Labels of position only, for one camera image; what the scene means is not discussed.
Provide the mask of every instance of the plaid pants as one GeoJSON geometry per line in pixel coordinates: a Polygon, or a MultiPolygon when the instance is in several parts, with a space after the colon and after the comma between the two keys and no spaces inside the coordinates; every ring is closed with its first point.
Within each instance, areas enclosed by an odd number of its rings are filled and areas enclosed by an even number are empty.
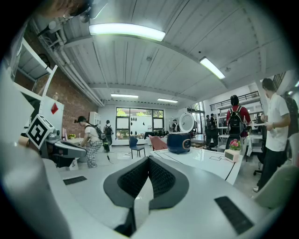
{"type": "Polygon", "coordinates": [[[98,152],[98,150],[101,148],[102,144],[100,140],[89,142],[89,145],[86,146],[87,150],[87,166],[89,168],[96,168],[98,165],[95,162],[94,158],[98,152]]]}

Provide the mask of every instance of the blue appliance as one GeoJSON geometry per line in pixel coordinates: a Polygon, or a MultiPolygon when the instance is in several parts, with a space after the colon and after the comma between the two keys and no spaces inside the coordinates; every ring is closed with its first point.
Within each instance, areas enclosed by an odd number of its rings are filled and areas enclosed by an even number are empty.
{"type": "Polygon", "coordinates": [[[180,154],[189,152],[191,148],[191,130],[194,127],[194,118],[190,113],[184,113],[179,119],[181,132],[169,133],[167,136],[168,150],[180,154]]]}

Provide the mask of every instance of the black mesh panel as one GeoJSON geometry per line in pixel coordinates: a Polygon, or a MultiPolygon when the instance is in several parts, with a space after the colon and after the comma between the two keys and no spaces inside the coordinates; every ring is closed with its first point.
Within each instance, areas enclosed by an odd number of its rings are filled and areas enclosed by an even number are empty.
{"type": "Polygon", "coordinates": [[[154,198],[169,191],[176,181],[172,173],[152,160],[149,160],[149,179],[153,185],[154,198]]]}
{"type": "Polygon", "coordinates": [[[126,193],[136,198],[148,178],[148,161],[122,175],[117,183],[126,193]]]}

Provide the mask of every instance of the black backpack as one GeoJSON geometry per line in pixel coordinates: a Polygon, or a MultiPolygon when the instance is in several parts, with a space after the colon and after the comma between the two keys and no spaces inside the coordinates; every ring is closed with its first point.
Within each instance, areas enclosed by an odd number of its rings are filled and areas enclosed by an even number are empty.
{"type": "Polygon", "coordinates": [[[229,109],[230,117],[228,119],[228,133],[230,135],[240,135],[244,131],[244,124],[241,119],[241,109],[239,106],[236,111],[233,108],[229,109]]]}
{"type": "Polygon", "coordinates": [[[100,140],[103,140],[103,139],[106,138],[105,135],[102,133],[102,131],[100,130],[100,128],[97,125],[87,125],[87,126],[85,126],[85,128],[87,128],[87,127],[93,127],[93,128],[95,128],[95,130],[98,133],[98,136],[99,136],[100,140]]]}
{"type": "Polygon", "coordinates": [[[105,135],[112,135],[112,128],[111,128],[111,126],[107,126],[106,125],[105,135]]]}

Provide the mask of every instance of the person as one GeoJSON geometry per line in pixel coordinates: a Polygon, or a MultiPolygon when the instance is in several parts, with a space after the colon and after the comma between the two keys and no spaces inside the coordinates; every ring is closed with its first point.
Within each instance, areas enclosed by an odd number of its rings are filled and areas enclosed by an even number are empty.
{"type": "Polygon", "coordinates": [[[106,121],[106,125],[104,126],[104,134],[106,135],[109,146],[112,145],[113,130],[109,120],[106,121]]]}
{"type": "MultiPolygon", "coordinates": [[[[226,114],[226,122],[228,122],[228,120],[230,118],[230,111],[236,112],[239,109],[242,123],[244,123],[244,119],[246,120],[247,124],[251,123],[251,118],[248,113],[248,110],[245,107],[239,105],[239,99],[236,95],[232,95],[230,97],[230,104],[232,105],[232,107],[228,110],[228,112],[226,114]]],[[[243,132],[241,132],[240,136],[247,137],[248,136],[247,131],[244,130],[243,132]]]]}
{"type": "Polygon", "coordinates": [[[206,126],[211,125],[211,120],[210,120],[210,116],[207,114],[206,115],[206,126]]]}
{"type": "Polygon", "coordinates": [[[178,123],[177,123],[177,120],[176,120],[176,119],[174,119],[174,120],[172,121],[172,131],[173,131],[173,132],[179,132],[179,126],[178,126],[178,123]]]}
{"type": "Polygon", "coordinates": [[[211,125],[216,125],[213,113],[211,113],[211,125]]]}
{"type": "Polygon", "coordinates": [[[289,125],[289,131],[288,131],[288,138],[292,136],[295,133],[299,132],[298,127],[298,106],[296,104],[296,101],[291,98],[288,92],[285,92],[284,99],[286,102],[286,106],[288,107],[288,110],[290,112],[290,118],[291,123],[289,125]]]}
{"type": "Polygon", "coordinates": [[[85,128],[84,139],[80,146],[86,146],[87,166],[88,168],[96,168],[98,165],[94,158],[101,147],[99,135],[93,125],[90,124],[84,116],[79,116],[77,122],[85,128]]]}
{"type": "Polygon", "coordinates": [[[291,122],[290,113],[285,100],[276,94],[273,81],[265,78],[262,87],[266,97],[270,99],[268,115],[261,116],[267,128],[266,156],[263,162],[263,170],[255,192],[261,190],[285,161],[285,146],[288,138],[288,127],[291,122]]]}

